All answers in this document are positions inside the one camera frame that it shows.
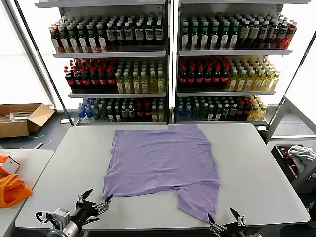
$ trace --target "shelf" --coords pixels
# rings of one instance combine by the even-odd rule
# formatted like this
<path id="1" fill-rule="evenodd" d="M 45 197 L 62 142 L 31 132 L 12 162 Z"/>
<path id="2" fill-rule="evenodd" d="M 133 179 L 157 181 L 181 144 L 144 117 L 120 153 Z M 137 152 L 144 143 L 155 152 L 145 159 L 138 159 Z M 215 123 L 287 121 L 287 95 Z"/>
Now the shelf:
<path id="1" fill-rule="evenodd" d="M 190 96 L 241 96 L 241 95 L 273 95 L 275 91 L 223 91 L 223 92 L 177 92 L 179 97 Z"/>
<path id="2" fill-rule="evenodd" d="M 308 4 L 311 0 L 181 0 L 181 4 L 245 3 L 245 4 Z"/>
<path id="3" fill-rule="evenodd" d="M 134 58 L 134 57 L 164 57 L 166 51 L 141 52 L 107 52 L 107 53 L 58 53 L 55 58 Z"/>
<path id="4" fill-rule="evenodd" d="M 73 94 L 68 95 L 70 98 L 164 98 L 166 93 L 157 94 Z"/>
<path id="5" fill-rule="evenodd" d="M 180 56 L 209 56 L 209 55 L 288 55 L 293 50 L 186 50 L 179 51 Z"/>
<path id="6" fill-rule="evenodd" d="M 38 8 L 88 7 L 88 6 L 125 6 L 125 5 L 163 5 L 165 0 L 60 0 L 37 2 Z"/>

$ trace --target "bottle label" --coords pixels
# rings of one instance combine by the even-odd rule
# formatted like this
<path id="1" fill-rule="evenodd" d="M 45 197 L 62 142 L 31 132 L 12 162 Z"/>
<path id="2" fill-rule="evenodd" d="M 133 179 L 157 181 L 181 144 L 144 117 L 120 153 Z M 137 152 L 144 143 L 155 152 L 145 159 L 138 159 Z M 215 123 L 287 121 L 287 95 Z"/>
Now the bottle label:
<path id="1" fill-rule="evenodd" d="M 164 115 L 159 115 L 159 122 L 163 122 L 164 120 Z"/>
<path id="2" fill-rule="evenodd" d="M 221 82 L 222 83 L 226 83 L 227 81 L 228 81 L 228 78 L 221 77 Z"/>
<path id="3" fill-rule="evenodd" d="M 242 91 L 242 88 L 243 88 L 243 85 L 245 84 L 245 81 L 244 80 L 241 80 L 238 84 L 238 88 L 237 88 L 237 91 Z"/>
<path id="4" fill-rule="evenodd" d="M 245 91 L 250 91 L 251 86 L 252 86 L 252 80 L 247 81 L 246 87 L 245 87 Z"/>
<path id="5" fill-rule="evenodd" d="M 229 85 L 228 91 L 233 91 L 235 88 L 235 85 L 236 85 L 236 81 L 235 80 L 231 81 L 231 84 Z"/>
<path id="6" fill-rule="evenodd" d="M 125 29 L 124 33 L 125 33 L 126 40 L 133 40 L 134 39 L 132 29 Z"/>
<path id="7" fill-rule="evenodd" d="M 254 91 L 259 91 L 261 84 L 262 84 L 262 80 L 257 80 L 257 83 L 256 83 L 256 86 L 254 88 Z"/>
<path id="8" fill-rule="evenodd" d="M 212 121 L 212 118 L 213 118 L 213 114 L 208 114 L 207 121 Z"/>
<path id="9" fill-rule="evenodd" d="M 163 40 L 163 29 L 155 29 L 155 38 L 156 40 Z"/>
<path id="10" fill-rule="evenodd" d="M 188 39 L 189 39 L 189 36 L 182 36 L 182 50 L 187 50 Z"/>
<path id="11" fill-rule="evenodd" d="M 154 34 L 154 29 L 153 28 L 149 28 L 149 29 L 145 29 L 145 33 L 146 33 L 146 40 L 153 40 L 155 37 Z"/>
<path id="12" fill-rule="evenodd" d="M 205 82 L 205 83 L 210 83 L 211 80 L 212 80 L 212 78 L 204 78 L 204 82 Z"/>
<path id="13" fill-rule="evenodd" d="M 158 81 L 158 89 L 159 89 L 159 93 L 163 93 L 164 88 L 163 88 L 163 81 Z"/>
<path id="14" fill-rule="evenodd" d="M 157 122 L 157 115 L 152 114 L 152 119 L 153 119 L 153 122 Z"/>
<path id="15" fill-rule="evenodd" d="M 91 80 L 88 79 L 88 80 L 83 80 L 83 84 L 84 85 L 91 85 Z"/>
<path id="16" fill-rule="evenodd" d="M 97 50 L 97 45 L 95 43 L 95 39 L 90 37 L 89 38 L 89 42 L 90 42 L 90 45 L 91 45 L 92 52 L 97 53 L 98 50 Z"/>
<path id="17" fill-rule="evenodd" d="M 117 121 L 120 122 L 120 115 L 115 115 L 115 117 L 117 118 Z"/>
<path id="18" fill-rule="evenodd" d="M 258 38 L 265 39 L 268 36 L 268 28 L 267 27 L 260 27 Z"/>
<path id="19" fill-rule="evenodd" d="M 196 82 L 197 83 L 202 83 L 203 82 L 203 78 L 196 78 Z"/>
<path id="20" fill-rule="evenodd" d="M 107 30 L 107 36 L 109 41 L 116 41 L 117 35 L 115 34 L 114 30 Z"/>
<path id="21" fill-rule="evenodd" d="M 103 37 L 100 37 L 99 42 L 100 42 L 102 52 L 105 53 L 107 51 L 107 45 L 105 44 L 105 39 Z"/>
<path id="22" fill-rule="evenodd" d="M 218 38 L 217 35 L 212 36 L 210 50 L 214 50 L 216 48 L 217 38 Z"/>
<path id="23" fill-rule="evenodd" d="M 123 41 L 125 39 L 123 29 L 116 30 L 116 33 L 118 41 Z"/>
<path id="24" fill-rule="evenodd" d="M 66 53 L 70 53 L 70 47 L 68 45 L 68 42 L 66 39 L 60 39 L 61 43 L 63 44 L 63 47 L 65 49 Z"/>
<path id="25" fill-rule="evenodd" d="M 79 53 L 77 42 L 74 38 L 69 39 L 71 46 L 73 47 L 74 53 Z"/>
<path id="26" fill-rule="evenodd" d="M 142 83 L 143 94 L 147 94 L 147 83 Z"/>
<path id="27" fill-rule="evenodd" d="M 79 41 L 80 41 L 83 52 L 88 53 L 89 51 L 88 51 L 88 46 L 87 46 L 87 43 L 85 41 L 85 38 L 80 38 Z"/>
<path id="28" fill-rule="evenodd" d="M 192 36 L 191 50 L 195 50 L 196 49 L 197 43 L 198 43 L 198 36 L 196 36 L 196 35 Z"/>
<path id="29" fill-rule="evenodd" d="M 126 93 L 127 93 L 127 94 L 130 94 L 130 93 L 131 93 L 129 82 L 125 82 L 125 89 L 126 89 Z"/>
<path id="30" fill-rule="evenodd" d="M 249 30 L 249 27 L 242 27 L 239 32 L 239 37 L 242 39 L 246 39 L 248 37 Z"/>
<path id="31" fill-rule="evenodd" d="M 208 40 L 208 36 L 202 36 L 201 50 L 207 50 L 207 40 Z"/>
<path id="32" fill-rule="evenodd" d="M 218 83 L 218 82 L 219 82 L 219 78 L 212 77 L 212 82 L 214 82 L 214 83 Z"/>
<path id="33" fill-rule="evenodd" d="M 221 114 L 216 114 L 215 121 L 218 121 L 221 117 Z"/>
<path id="34" fill-rule="evenodd" d="M 135 93 L 139 94 L 139 83 L 138 82 L 134 82 L 134 89 L 135 89 Z"/>
<path id="35" fill-rule="evenodd" d="M 135 29 L 136 39 L 144 40 L 144 29 Z"/>
<path id="36" fill-rule="evenodd" d="M 222 36 L 222 40 L 221 40 L 221 47 L 220 47 L 220 49 L 225 49 L 226 48 L 227 40 L 228 40 L 228 35 L 223 35 Z"/>
<path id="37" fill-rule="evenodd" d="M 238 35 L 232 35 L 231 42 L 229 44 L 230 50 L 235 49 L 237 38 L 238 38 Z"/>
<path id="38" fill-rule="evenodd" d="M 113 115 L 109 115 L 109 121 L 113 122 Z"/>
<path id="39" fill-rule="evenodd" d="M 123 94 L 124 91 L 123 91 L 123 85 L 122 85 L 122 83 L 117 83 L 117 86 L 118 86 L 118 92 L 119 92 L 119 94 Z"/>

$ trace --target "orange bag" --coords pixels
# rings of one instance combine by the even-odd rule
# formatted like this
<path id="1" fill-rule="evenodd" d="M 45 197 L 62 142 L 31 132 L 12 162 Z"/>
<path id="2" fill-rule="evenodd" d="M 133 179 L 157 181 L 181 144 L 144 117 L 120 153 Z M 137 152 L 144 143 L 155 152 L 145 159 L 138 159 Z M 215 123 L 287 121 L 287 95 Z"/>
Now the orange bag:
<path id="1" fill-rule="evenodd" d="M 17 174 L 0 179 L 0 207 L 13 206 L 32 194 Z"/>

